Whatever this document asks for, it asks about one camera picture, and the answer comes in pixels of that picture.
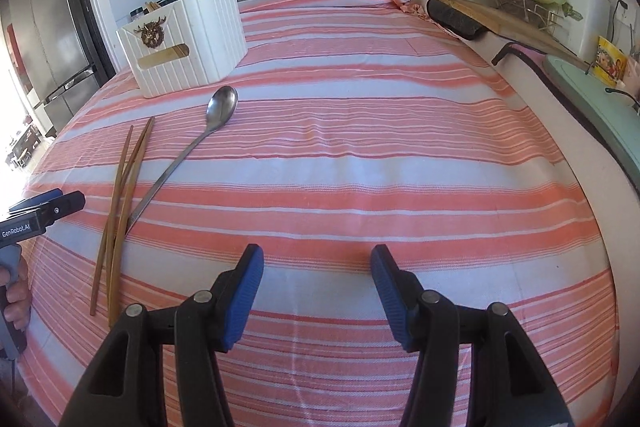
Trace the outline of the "person's left hand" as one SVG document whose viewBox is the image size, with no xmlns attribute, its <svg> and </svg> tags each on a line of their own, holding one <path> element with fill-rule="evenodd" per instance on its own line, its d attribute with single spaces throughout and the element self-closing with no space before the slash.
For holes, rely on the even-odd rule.
<svg viewBox="0 0 640 427">
<path fill-rule="evenodd" d="M 10 283 L 10 273 L 4 268 L 0 270 L 0 284 L 6 288 L 6 300 L 8 300 L 3 316 L 16 329 L 24 331 L 29 323 L 30 306 L 32 305 L 32 293 L 28 283 L 28 265 L 24 258 L 20 259 L 17 273 L 17 281 Z"/>
</svg>

